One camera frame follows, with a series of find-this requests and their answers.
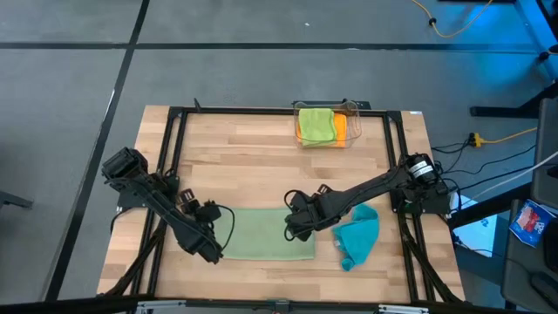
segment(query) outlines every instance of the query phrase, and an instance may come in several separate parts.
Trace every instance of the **green cloth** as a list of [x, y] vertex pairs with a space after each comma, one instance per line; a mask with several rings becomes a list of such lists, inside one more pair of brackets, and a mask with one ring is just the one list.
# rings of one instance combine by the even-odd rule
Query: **green cloth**
[[[308, 241], [298, 239], [288, 242], [284, 237], [285, 217], [288, 208], [279, 209], [233, 209], [235, 230], [223, 256], [231, 259], [294, 261], [313, 259], [314, 235]], [[225, 245], [232, 224], [232, 215], [221, 211], [221, 218], [214, 222], [217, 242]]]
[[304, 147], [325, 146], [335, 143], [337, 131], [333, 123], [333, 110], [328, 108], [301, 109], [298, 125]]

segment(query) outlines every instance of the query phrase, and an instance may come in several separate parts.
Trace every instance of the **orange cloth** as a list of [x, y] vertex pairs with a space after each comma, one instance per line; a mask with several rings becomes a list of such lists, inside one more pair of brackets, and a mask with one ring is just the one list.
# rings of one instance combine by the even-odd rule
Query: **orange cloth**
[[[337, 132], [336, 142], [331, 144], [330, 147], [345, 147], [345, 141], [347, 140], [347, 116], [341, 113], [335, 113], [333, 116], [333, 125]], [[296, 140], [302, 141], [302, 135], [300, 133], [300, 125], [296, 124]]]

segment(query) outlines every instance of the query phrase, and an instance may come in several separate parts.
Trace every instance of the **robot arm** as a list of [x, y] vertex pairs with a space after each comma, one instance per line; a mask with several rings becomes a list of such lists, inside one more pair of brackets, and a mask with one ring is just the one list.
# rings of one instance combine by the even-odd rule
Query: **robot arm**
[[147, 173], [147, 161], [135, 149], [123, 148], [103, 164], [101, 170], [111, 188], [120, 193], [131, 192], [139, 197], [173, 229], [182, 249], [190, 254], [199, 253], [206, 261], [217, 263], [222, 247], [215, 240], [212, 222], [221, 217], [218, 206], [208, 201], [200, 206], [191, 190], [183, 191], [184, 212], [164, 195], [168, 186], [159, 174]]
[[322, 185], [312, 196], [302, 191], [294, 193], [287, 206], [292, 214], [285, 218], [287, 228], [293, 236], [302, 241], [308, 240], [313, 230], [319, 231], [332, 226], [348, 214], [350, 209], [364, 201], [392, 190], [399, 190], [409, 203], [416, 203], [422, 212], [446, 213], [448, 188], [434, 170], [434, 165], [427, 154], [402, 156], [398, 165], [369, 181], [363, 182], [345, 191], [335, 191]]

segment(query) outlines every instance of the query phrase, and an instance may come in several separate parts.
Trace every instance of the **teal towel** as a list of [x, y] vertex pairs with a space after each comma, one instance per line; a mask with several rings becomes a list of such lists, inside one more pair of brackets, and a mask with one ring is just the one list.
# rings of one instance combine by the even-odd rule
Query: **teal towel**
[[339, 249], [345, 253], [341, 262], [343, 270], [352, 270], [353, 267], [366, 262], [378, 239], [379, 231], [378, 213], [364, 204], [359, 204], [353, 209], [352, 222], [333, 229]]
[[328, 108], [301, 109], [298, 112], [298, 125], [303, 146], [323, 146], [337, 140], [333, 123], [333, 110]]

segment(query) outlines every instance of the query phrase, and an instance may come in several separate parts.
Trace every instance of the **desk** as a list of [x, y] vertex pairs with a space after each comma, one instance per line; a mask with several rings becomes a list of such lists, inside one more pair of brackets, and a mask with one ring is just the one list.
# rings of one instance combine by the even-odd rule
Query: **desk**
[[[147, 158], [150, 171], [156, 167], [167, 112], [167, 106], [147, 106], [139, 127], [135, 147]], [[430, 153], [422, 114], [402, 115], [409, 152]], [[199, 200], [211, 198], [231, 208], [278, 208], [283, 206], [284, 193], [292, 188], [312, 193], [322, 183], [334, 189], [352, 187], [389, 167], [381, 119], [361, 118], [361, 123], [363, 134], [349, 149], [302, 150], [294, 142], [292, 116], [189, 114], [178, 168], [180, 189], [191, 188]], [[395, 126], [392, 133], [397, 134]], [[401, 239], [389, 195], [368, 204], [379, 213], [380, 234], [366, 264], [352, 272], [341, 270], [342, 256], [329, 230], [316, 233], [316, 258], [311, 261], [221, 259], [213, 265], [180, 249], [169, 229], [155, 294], [177, 298], [408, 303]], [[116, 221], [99, 292], [112, 288], [137, 256], [145, 216], [146, 211], [137, 208]], [[436, 215], [424, 215], [422, 221], [430, 262], [452, 292], [464, 298], [447, 226]], [[150, 268], [148, 261], [140, 292], [146, 290]], [[419, 270], [415, 263], [418, 292], [424, 298]]]

